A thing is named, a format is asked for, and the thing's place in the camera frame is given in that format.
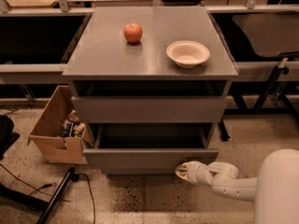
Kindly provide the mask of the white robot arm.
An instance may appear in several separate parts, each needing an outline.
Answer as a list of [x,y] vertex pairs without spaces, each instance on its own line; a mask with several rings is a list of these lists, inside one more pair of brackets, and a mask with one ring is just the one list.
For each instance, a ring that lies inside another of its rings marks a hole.
[[230,163],[187,161],[176,175],[211,187],[223,198],[254,203],[253,224],[299,224],[299,151],[276,150],[265,157],[258,175],[241,178]]

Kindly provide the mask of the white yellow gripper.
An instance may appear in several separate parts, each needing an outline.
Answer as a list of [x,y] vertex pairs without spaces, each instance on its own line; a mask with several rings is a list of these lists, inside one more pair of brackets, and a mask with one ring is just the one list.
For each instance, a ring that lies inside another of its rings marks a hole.
[[212,174],[207,166],[199,161],[183,162],[176,168],[175,173],[193,185],[210,185],[212,181]]

